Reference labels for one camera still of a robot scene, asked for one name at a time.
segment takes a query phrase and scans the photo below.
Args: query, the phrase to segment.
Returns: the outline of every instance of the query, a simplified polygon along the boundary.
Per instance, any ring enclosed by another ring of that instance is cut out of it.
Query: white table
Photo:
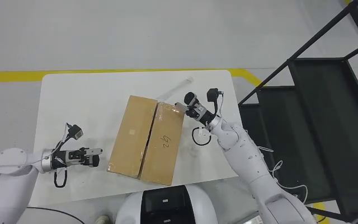
[[[157,98],[185,78],[194,82],[172,95],[166,102],[183,102],[186,93],[206,101],[209,88],[224,91],[223,116],[241,122],[237,100],[228,71],[129,72],[91,74],[51,74],[41,87],[34,151],[53,148],[61,139],[65,122],[79,125],[84,136],[68,141],[62,150],[101,147],[100,165],[96,168],[71,166],[65,188],[53,184],[53,173],[40,174],[30,201],[32,206],[70,202],[109,195],[165,187],[106,171],[111,151],[129,95]],[[198,183],[236,176],[220,150],[216,138],[204,147],[191,139],[191,130],[201,126],[185,117],[172,185]]]

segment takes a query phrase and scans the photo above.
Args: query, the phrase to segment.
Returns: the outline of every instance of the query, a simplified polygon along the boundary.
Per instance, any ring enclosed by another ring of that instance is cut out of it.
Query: yellow stripe
[[[320,209],[320,210],[326,210],[326,208],[324,207],[323,202],[314,203],[313,208]],[[323,218],[324,218],[324,216],[317,216],[317,220],[321,220]],[[329,218],[325,218],[319,224],[329,224]]]
[[[228,68],[232,77],[243,77],[248,82],[257,86],[261,80],[242,68]],[[113,70],[68,70],[68,71],[18,71],[18,72],[0,72],[0,82],[34,82],[41,81],[47,74],[61,73],[110,73],[110,72],[158,72],[158,71],[199,71],[199,70],[221,70],[210,68],[194,68],[194,69],[113,69]]]

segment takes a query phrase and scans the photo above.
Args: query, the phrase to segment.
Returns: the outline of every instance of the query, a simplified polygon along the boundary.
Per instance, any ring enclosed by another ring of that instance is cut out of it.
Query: brown cardboard box
[[[171,185],[183,119],[175,106],[130,96],[107,171]]]
[[[130,96],[107,171],[138,177],[157,101]]]
[[[171,185],[184,114],[175,106],[158,103],[141,180]]]

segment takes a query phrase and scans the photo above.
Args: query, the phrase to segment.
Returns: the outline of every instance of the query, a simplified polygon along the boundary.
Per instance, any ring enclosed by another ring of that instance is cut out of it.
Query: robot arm
[[[218,89],[210,89],[208,101],[217,99],[219,94]],[[217,136],[230,166],[248,184],[264,223],[315,223],[305,205],[278,186],[277,180],[267,170],[259,149],[240,124],[228,123],[216,115],[215,103],[215,113],[212,114],[199,103],[192,92],[185,96],[184,101],[187,106],[179,102],[176,106]]]
[[[79,164],[98,166],[99,155],[102,153],[100,148],[60,150],[69,139],[77,140],[83,135],[78,126],[68,126],[67,138],[60,141],[55,149],[45,149],[34,154],[19,148],[0,152],[0,223],[13,224],[18,221],[31,199],[39,172],[54,171],[56,174],[58,168]]]

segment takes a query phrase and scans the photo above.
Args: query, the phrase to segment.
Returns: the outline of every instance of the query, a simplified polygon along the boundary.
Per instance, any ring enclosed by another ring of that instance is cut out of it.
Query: concrete floor
[[[263,80],[340,10],[340,0],[1,1],[0,71],[247,68]],[[358,46],[357,32],[344,19],[303,56],[346,55]],[[350,62],[358,74],[358,57]],[[238,100],[253,89],[243,78],[233,82]],[[269,83],[291,84],[288,70]],[[0,149],[33,150],[40,87],[41,82],[0,83]],[[235,223],[256,209],[237,178],[199,185],[213,200],[219,223]],[[114,218],[124,198],[51,208],[93,223],[104,213]],[[49,222],[77,223],[35,210],[19,221]]]

